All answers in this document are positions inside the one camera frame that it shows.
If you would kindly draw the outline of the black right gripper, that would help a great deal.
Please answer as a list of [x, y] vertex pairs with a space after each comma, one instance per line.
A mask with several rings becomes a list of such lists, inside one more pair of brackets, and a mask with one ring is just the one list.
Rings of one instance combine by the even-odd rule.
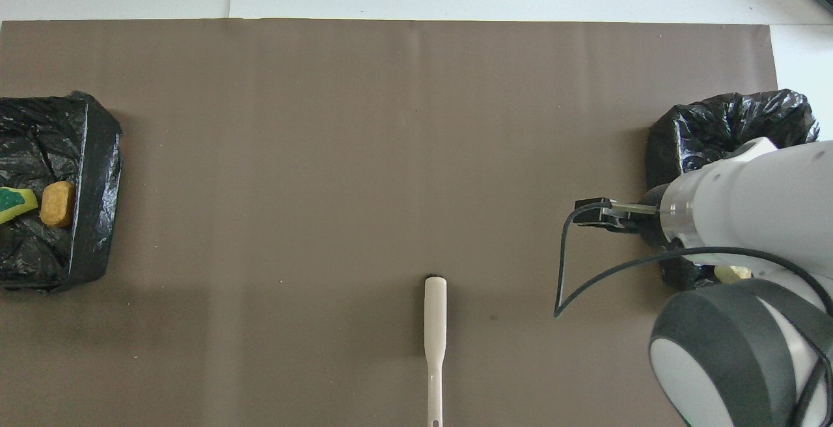
[[639, 202], [617, 202], [610, 198], [575, 201], [575, 218], [580, 227], [603, 228], [612, 232], [638, 232], [639, 224], [659, 213], [659, 207]]

